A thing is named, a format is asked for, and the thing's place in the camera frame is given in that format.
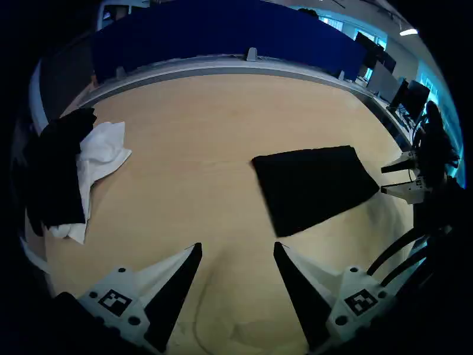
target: black cable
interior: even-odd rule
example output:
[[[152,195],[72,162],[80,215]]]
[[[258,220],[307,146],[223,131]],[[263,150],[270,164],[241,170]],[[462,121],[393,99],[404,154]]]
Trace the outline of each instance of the black cable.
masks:
[[[426,259],[412,273],[408,280],[397,291],[396,297],[402,298],[409,296],[414,288],[418,288],[433,272],[431,259]]]
[[[386,287],[392,280],[394,280],[405,270],[424,259],[427,256],[427,251],[429,250],[428,248],[429,246],[423,247],[417,253],[411,255],[409,258],[399,264],[393,271],[388,274],[388,276],[384,278],[383,281],[381,281],[381,286]]]
[[[386,249],[384,252],[381,253],[380,256],[378,256],[378,258],[373,262],[373,264],[371,264],[366,274],[372,276],[375,271],[378,270],[379,267],[386,262],[386,260],[388,260],[391,256],[396,254],[399,250],[401,250],[409,243],[423,237],[426,234],[426,231],[427,228],[414,227],[410,231],[405,233],[405,235],[396,240],[388,247],[388,249]]]

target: window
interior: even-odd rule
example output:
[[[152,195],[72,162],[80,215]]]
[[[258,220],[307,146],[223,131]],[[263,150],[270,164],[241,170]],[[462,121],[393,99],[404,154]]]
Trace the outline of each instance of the window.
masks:
[[[429,78],[427,78],[426,75],[422,74],[420,76],[420,83],[424,86],[427,86],[430,89],[429,97],[427,98],[427,101],[433,101],[436,105],[439,104],[439,91],[437,88],[432,84],[432,81],[430,81]]]
[[[379,44],[381,47],[383,47],[384,50],[386,50],[386,41],[383,41],[379,37],[376,38],[376,44]]]
[[[342,28],[344,27],[344,23],[342,21],[332,20],[330,18],[326,18],[326,17],[322,17],[322,16],[319,16],[319,20],[321,20],[322,22],[324,22],[327,25],[332,26],[333,28],[335,28],[339,31],[341,31]]]

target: wooden table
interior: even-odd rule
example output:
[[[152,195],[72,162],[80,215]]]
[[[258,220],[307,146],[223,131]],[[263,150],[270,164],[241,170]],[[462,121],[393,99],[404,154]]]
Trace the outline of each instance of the wooden table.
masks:
[[[139,270],[200,241],[203,259],[169,353],[303,353],[250,160],[349,144],[379,185],[405,181],[406,172],[380,173],[400,149],[378,119],[349,92],[263,75],[154,83],[95,108],[97,123],[126,122],[133,153],[93,188],[85,245],[46,237],[55,291],[79,296],[117,265]],[[367,268],[411,226],[412,209],[378,193],[281,241],[333,268]]]

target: black cloth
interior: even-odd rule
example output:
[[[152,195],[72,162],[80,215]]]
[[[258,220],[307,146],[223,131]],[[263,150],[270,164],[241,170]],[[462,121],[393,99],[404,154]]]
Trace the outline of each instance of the black cloth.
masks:
[[[278,237],[323,222],[379,190],[350,146],[258,156],[252,164]]]
[[[92,131],[93,108],[80,108],[49,123],[25,148],[26,204],[31,226],[42,235],[41,222],[85,223],[77,178],[80,142]]]

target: office wall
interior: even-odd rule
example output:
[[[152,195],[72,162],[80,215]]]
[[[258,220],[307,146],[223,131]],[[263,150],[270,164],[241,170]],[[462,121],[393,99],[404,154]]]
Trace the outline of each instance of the office wall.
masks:
[[[393,75],[396,79],[406,78],[407,81],[416,80],[419,60],[404,46],[388,37],[386,52],[396,61]]]

